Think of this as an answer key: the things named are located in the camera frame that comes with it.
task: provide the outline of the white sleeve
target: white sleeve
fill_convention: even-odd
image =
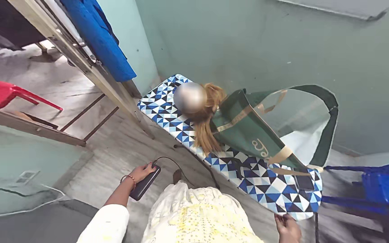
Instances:
[[[106,205],[95,214],[77,243],[121,243],[128,224],[128,210],[118,204]]]

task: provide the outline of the blue and white triangle pattern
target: blue and white triangle pattern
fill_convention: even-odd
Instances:
[[[168,78],[140,99],[139,109],[262,206],[280,215],[287,213],[295,220],[312,217],[322,198],[322,180],[318,171],[310,171],[315,190],[299,190],[293,176],[274,173],[262,159],[247,156],[227,145],[224,151],[205,156],[200,147],[194,146],[193,122],[182,115],[173,103],[175,89],[187,82],[191,80],[180,74]],[[250,166],[250,169],[241,167],[242,180],[236,177],[231,158],[238,158],[243,164]],[[270,167],[290,169],[277,164]]]

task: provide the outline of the green bag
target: green bag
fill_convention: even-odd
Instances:
[[[226,97],[210,125],[217,141],[298,171],[324,166],[337,116],[334,95],[317,85],[251,94],[242,89]]]

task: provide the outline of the marble floor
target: marble floor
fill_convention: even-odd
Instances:
[[[45,104],[34,106],[22,99],[15,99],[5,110],[18,110],[50,121],[58,126],[65,125],[83,110],[90,102],[101,95],[88,79],[76,68],[67,64],[65,57],[55,63],[31,62],[29,57],[39,55],[40,49],[34,45],[25,51],[12,52],[0,50],[0,80],[19,85],[64,108],[58,113],[56,109]],[[75,122],[67,133],[84,137],[113,108],[114,104],[106,97]],[[214,183],[209,172],[184,148],[173,148],[177,141],[165,130],[151,120],[148,125],[156,136],[149,139],[138,127],[134,126],[123,113],[118,111],[88,141],[87,148],[94,152],[92,159],[64,188],[68,196],[100,208],[108,196],[117,187],[123,175],[128,174],[138,165],[153,161],[159,156],[173,158],[188,179],[192,187],[208,187]],[[329,165],[354,165],[352,157],[331,151]],[[129,200],[130,221],[125,242],[139,242],[147,224],[149,211],[160,193],[172,182],[172,174],[177,166],[166,159],[158,162],[162,172],[143,198],[136,202]],[[215,173],[221,191],[238,199],[245,209],[251,227],[264,242],[278,242],[273,213],[243,194],[233,184]],[[357,173],[322,174],[324,195],[347,195],[350,182],[357,180]],[[320,242],[322,243],[357,243],[385,242],[372,232],[382,230],[374,219],[349,218],[343,209],[322,204],[319,213]],[[303,243],[315,242],[314,218],[299,222],[303,231]],[[355,228],[369,228],[368,233],[356,234]]]

